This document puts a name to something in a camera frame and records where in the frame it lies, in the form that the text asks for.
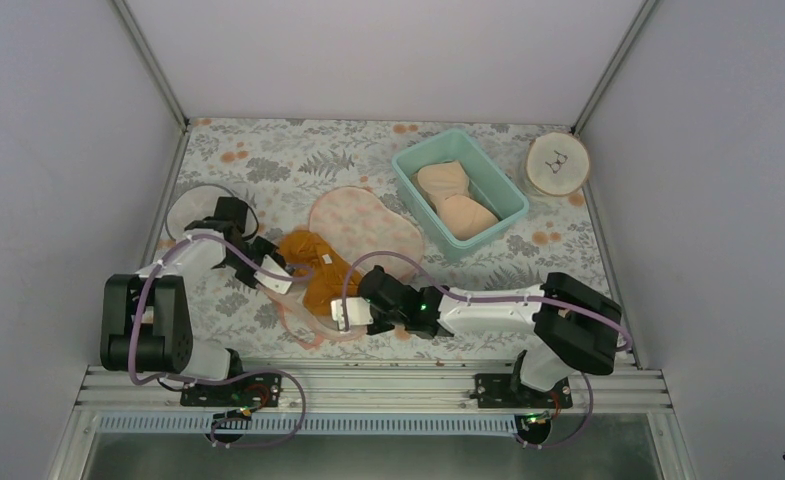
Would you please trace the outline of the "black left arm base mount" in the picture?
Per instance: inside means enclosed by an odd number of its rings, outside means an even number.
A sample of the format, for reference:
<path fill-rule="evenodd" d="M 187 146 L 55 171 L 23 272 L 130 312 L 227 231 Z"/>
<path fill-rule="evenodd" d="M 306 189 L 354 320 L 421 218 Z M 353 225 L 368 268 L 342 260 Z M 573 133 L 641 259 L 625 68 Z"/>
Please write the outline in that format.
<path fill-rule="evenodd" d="M 214 409 L 214 421 L 246 419 L 260 409 L 278 406 L 282 380 L 281 374 L 263 372 L 229 385 L 196 384 L 183 390 L 180 405 Z"/>

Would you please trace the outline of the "mustard yellow lace bra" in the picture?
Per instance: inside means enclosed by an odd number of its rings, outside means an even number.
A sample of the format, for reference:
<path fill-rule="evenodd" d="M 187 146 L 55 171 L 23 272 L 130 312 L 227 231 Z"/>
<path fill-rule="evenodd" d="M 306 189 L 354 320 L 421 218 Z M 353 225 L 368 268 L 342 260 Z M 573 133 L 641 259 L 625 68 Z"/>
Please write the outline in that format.
<path fill-rule="evenodd" d="M 306 285 L 304 307 L 313 315 L 330 316 L 331 302 L 341 298 L 351 265 L 320 235 L 307 230 L 285 235 L 280 240 L 279 252 L 287 263 L 298 265 L 298 275 L 306 275 L 312 270 Z"/>

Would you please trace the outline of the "floral tulip mesh laundry bag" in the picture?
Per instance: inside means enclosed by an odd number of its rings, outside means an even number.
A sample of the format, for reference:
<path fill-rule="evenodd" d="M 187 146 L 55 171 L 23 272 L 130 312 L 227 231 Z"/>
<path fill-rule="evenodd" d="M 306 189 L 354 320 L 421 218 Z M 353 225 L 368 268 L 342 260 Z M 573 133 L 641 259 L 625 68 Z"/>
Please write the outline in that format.
<path fill-rule="evenodd" d="M 293 231 L 297 230 L 320 235 L 351 266 L 359 257 L 374 251 L 393 251 L 417 262 L 425 254 L 426 242 L 420 230 L 365 188 L 341 187 L 323 194 L 311 206 L 308 223 Z M 398 280 L 409 280 L 415 275 L 415 269 L 402 260 L 374 257 L 352 273 L 348 285 L 343 285 L 342 294 L 354 296 L 363 273 L 374 265 L 382 266 Z M 288 339 L 305 350 L 315 350 L 327 341 L 348 342 L 365 335 L 363 327 L 343 332 L 336 328 L 331 315 L 311 314 L 303 305 L 307 283 L 293 285 L 285 295 L 264 290 L 277 303 L 279 320 Z"/>

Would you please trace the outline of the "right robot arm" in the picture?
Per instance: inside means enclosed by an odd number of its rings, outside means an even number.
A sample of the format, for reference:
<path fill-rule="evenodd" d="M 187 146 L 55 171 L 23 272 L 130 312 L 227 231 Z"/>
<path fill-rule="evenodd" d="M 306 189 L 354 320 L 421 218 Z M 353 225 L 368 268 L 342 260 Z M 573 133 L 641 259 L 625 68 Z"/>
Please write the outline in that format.
<path fill-rule="evenodd" d="M 558 381 L 578 372 L 608 376 L 631 341 L 615 301 L 560 272 L 525 289 L 470 291 L 443 285 L 416 289 L 375 266 L 357 291 L 333 302 L 342 330 L 377 335 L 397 327 L 423 339 L 496 332 L 533 337 L 518 355 L 512 399 L 533 407 Z"/>

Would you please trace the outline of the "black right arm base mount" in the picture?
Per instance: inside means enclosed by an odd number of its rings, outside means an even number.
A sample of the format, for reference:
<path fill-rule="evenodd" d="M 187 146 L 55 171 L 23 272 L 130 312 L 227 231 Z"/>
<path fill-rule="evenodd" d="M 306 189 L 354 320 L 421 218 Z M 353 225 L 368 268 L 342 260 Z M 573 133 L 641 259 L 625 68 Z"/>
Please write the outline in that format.
<path fill-rule="evenodd" d="M 574 405 L 567 378 L 543 392 L 522 385 L 508 373 L 475 375 L 469 398 L 475 400 L 480 409 L 564 409 Z"/>

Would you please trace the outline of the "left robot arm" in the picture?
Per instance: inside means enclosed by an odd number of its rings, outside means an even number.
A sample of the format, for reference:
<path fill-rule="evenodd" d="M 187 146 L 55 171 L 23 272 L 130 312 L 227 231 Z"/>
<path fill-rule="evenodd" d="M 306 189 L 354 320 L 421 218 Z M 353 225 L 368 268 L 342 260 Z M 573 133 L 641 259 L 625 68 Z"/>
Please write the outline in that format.
<path fill-rule="evenodd" d="M 292 278 L 276 246 L 246 230 L 253 216 L 245 201 L 220 197 L 212 215 L 189 223 L 161 258 L 107 280 L 99 350 L 105 369 L 127 372 L 136 385 L 167 377 L 201 382 L 223 405 L 244 396 L 237 352 L 195 339 L 187 289 L 228 268 L 247 287 L 289 290 Z"/>

